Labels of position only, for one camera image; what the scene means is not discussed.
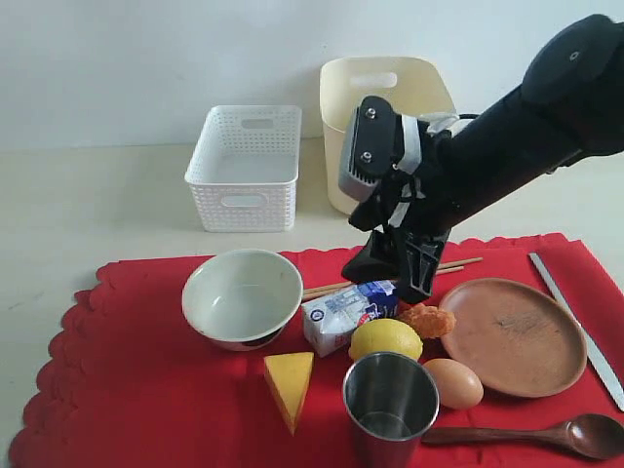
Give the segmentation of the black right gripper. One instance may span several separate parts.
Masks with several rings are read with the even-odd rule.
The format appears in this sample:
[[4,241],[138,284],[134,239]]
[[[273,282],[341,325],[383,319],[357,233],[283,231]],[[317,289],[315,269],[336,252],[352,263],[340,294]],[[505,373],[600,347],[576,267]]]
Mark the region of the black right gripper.
[[[449,133],[458,121],[468,118],[466,114],[398,115],[402,139],[396,161],[369,198],[356,202],[348,217],[349,224],[362,232],[387,225],[398,228],[405,223],[409,208],[427,197],[422,191],[422,178],[416,175],[423,165],[425,149],[440,133]],[[417,235],[400,230],[396,250],[390,234],[373,230],[366,244],[343,266],[342,277],[351,283],[398,278],[399,299],[428,299],[449,233]]]

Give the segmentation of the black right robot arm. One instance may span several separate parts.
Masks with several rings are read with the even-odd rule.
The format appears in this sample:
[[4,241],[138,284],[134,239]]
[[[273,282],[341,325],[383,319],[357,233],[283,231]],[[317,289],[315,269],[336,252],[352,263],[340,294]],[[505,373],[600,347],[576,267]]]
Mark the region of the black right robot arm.
[[394,282],[401,300],[431,295],[451,229],[532,180],[623,149],[623,26],[591,15],[560,31],[522,83],[459,132],[451,120],[396,112],[379,96],[355,107],[340,190],[368,234],[348,281]]

